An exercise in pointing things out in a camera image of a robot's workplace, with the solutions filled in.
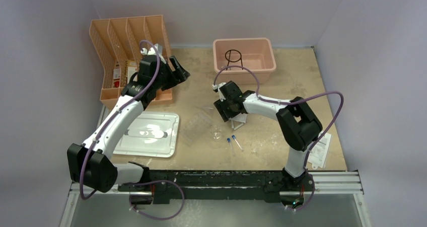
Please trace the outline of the test tube blue cap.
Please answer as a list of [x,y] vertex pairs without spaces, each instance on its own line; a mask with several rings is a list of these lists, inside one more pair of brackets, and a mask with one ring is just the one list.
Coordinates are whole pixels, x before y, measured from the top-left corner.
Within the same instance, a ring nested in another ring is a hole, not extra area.
[[237,138],[235,137],[235,135],[232,135],[232,139],[235,141],[235,143],[237,144],[238,148],[243,152],[243,148],[242,148],[242,146],[239,144],[239,142],[237,141]]
[[233,145],[232,145],[232,143],[231,143],[231,139],[230,139],[230,138],[227,138],[227,142],[228,142],[228,145],[229,145],[229,147],[230,147],[230,149],[231,149],[232,156],[235,156],[235,150],[234,150]]

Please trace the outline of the clear plastic well plate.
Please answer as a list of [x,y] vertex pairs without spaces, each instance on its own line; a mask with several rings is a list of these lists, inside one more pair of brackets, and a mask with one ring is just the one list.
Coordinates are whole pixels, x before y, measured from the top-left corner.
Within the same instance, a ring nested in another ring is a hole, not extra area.
[[181,137],[188,143],[192,144],[212,125],[212,120],[204,113],[194,115],[180,129]]

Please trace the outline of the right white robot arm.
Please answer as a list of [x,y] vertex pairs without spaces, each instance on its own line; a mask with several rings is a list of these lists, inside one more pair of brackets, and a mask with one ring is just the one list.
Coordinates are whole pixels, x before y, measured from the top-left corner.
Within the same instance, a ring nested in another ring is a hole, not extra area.
[[246,118],[248,114],[261,115],[278,122],[289,145],[287,164],[284,167],[283,185],[289,190],[301,186],[306,171],[306,156],[309,147],[318,139],[323,126],[306,102],[296,97],[293,100],[263,98],[255,91],[242,92],[233,81],[212,85],[219,99],[214,106],[224,122]]

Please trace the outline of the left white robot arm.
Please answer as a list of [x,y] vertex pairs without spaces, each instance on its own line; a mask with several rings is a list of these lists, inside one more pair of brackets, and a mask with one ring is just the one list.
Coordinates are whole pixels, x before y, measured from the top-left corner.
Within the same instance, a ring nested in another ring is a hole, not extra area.
[[68,148],[71,180],[103,193],[115,184],[130,183],[137,191],[148,189],[150,177],[144,174],[144,166],[115,165],[110,159],[120,139],[155,99],[157,91],[168,90],[189,76],[175,56],[166,61],[156,55],[144,56],[139,62],[139,71],[131,76],[104,122],[83,143],[73,143]]

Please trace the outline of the small clear glass dish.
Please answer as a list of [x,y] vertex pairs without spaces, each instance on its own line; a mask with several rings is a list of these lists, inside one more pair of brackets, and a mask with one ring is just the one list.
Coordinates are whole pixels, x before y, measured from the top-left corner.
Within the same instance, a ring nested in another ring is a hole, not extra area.
[[222,132],[222,130],[221,129],[217,129],[217,128],[211,130],[211,137],[214,140],[220,140],[220,139],[222,139],[223,138],[223,132]]

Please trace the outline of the white red box in organizer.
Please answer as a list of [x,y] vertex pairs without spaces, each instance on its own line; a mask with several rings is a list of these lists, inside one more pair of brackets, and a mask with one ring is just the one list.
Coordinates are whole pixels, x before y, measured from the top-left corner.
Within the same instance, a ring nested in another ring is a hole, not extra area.
[[124,87],[130,82],[130,77],[138,71],[137,63],[133,60],[125,62],[125,67],[122,69],[117,63],[113,69],[112,83],[114,88]]

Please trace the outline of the pink plastic bin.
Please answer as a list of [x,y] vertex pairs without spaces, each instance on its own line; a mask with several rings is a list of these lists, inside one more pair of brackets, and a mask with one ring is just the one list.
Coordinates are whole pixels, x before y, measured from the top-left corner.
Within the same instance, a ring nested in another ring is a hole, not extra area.
[[[212,44],[214,70],[219,73],[219,83],[234,81],[238,85],[261,84],[267,82],[276,70],[272,45],[267,38],[217,39]],[[231,70],[222,68],[227,64],[225,52],[236,49],[242,53],[243,66],[230,66]]]

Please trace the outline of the peach slotted file organizer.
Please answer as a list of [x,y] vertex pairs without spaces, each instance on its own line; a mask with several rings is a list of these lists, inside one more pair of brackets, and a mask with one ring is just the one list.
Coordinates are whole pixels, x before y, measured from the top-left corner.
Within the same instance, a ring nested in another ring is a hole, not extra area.
[[172,55],[162,15],[93,20],[89,35],[104,68],[100,101],[109,110],[124,89],[113,87],[113,69],[117,63],[124,69],[128,60],[135,61],[139,68],[143,57],[139,46],[141,40],[161,45],[165,59]]

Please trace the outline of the white instruction sheet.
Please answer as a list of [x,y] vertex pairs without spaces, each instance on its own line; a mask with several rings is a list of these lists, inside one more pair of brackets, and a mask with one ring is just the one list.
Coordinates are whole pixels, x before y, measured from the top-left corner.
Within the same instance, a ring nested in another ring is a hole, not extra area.
[[313,170],[325,167],[331,138],[332,135],[326,133],[311,150],[308,162],[311,164]]

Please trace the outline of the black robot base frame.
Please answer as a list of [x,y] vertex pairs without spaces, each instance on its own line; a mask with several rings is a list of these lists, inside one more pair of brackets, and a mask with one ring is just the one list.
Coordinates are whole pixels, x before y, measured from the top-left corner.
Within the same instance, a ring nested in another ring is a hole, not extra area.
[[122,184],[121,192],[147,192],[153,204],[185,200],[261,200],[298,207],[314,190],[305,172],[292,178],[285,170],[148,170],[137,184]]

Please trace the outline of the aluminium rail frame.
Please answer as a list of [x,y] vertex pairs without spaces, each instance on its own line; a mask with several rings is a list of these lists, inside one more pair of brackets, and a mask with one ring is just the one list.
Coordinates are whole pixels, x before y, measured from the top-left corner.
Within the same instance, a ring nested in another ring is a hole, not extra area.
[[310,171],[313,192],[298,207],[261,200],[185,200],[153,204],[147,192],[115,185],[80,200],[72,184],[61,226],[367,226],[358,172]]

